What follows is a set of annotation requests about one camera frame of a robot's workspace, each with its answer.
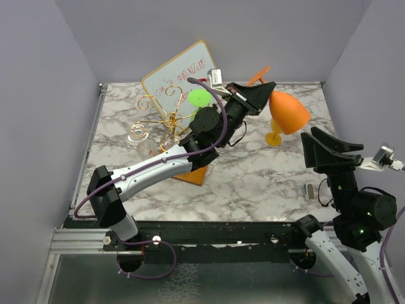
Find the orange plastic wine glass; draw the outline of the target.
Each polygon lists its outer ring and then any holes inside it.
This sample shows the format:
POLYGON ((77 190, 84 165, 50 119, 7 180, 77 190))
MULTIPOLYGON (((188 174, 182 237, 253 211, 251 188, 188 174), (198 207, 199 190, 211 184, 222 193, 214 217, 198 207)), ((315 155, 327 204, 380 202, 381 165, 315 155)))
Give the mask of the orange plastic wine glass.
POLYGON ((279 125, 283 134, 301 130, 311 118, 310 112, 295 97, 285 92, 273 91, 269 98, 271 119, 279 125))

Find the green plastic wine glass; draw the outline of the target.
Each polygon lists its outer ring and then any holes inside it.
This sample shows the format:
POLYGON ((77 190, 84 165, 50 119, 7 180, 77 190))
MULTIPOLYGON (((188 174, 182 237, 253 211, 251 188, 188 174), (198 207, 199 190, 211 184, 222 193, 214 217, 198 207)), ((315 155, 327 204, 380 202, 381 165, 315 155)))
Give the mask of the green plastic wine glass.
POLYGON ((195 89, 188 94, 187 101, 196 108, 203 108, 210 104, 211 94, 204 89, 195 89))

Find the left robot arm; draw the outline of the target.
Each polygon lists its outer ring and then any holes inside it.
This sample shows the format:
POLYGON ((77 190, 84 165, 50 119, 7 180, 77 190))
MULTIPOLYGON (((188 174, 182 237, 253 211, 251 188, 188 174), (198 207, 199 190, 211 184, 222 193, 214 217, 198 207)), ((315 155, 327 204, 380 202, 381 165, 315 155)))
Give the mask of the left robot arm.
POLYGON ((199 110, 190 123, 190 133, 169 150, 127 168, 95 169, 87 188, 98 225, 111 229, 126 250, 140 241, 136 221, 123 204, 137 193, 179 174, 191 173, 218 158, 217 150, 230 143, 246 116, 258 116, 276 87, 267 82, 251 87, 232 82, 214 87, 189 77, 188 82, 207 90, 216 104, 199 110))

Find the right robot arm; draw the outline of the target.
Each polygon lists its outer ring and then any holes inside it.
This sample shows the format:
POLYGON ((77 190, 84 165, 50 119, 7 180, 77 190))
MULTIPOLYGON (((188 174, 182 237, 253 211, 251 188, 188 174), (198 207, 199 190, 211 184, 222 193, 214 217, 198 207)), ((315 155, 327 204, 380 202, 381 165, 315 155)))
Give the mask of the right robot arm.
POLYGON ((389 167, 404 170, 395 159, 395 148, 386 142, 369 158, 362 157, 362 144, 341 141, 312 127, 301 133, 305 165, 325 174, 338 212, 333 229, 353 258, 349 262, 328 236, 323 224, 307 215, 294 222, 292 243, 308 247, 336 278, 351 303, 404 303, 385 256, 385 249, 397 220, 404 210, 396 198, 376 187, 358 188, 355 170, 381 172, 389 167))

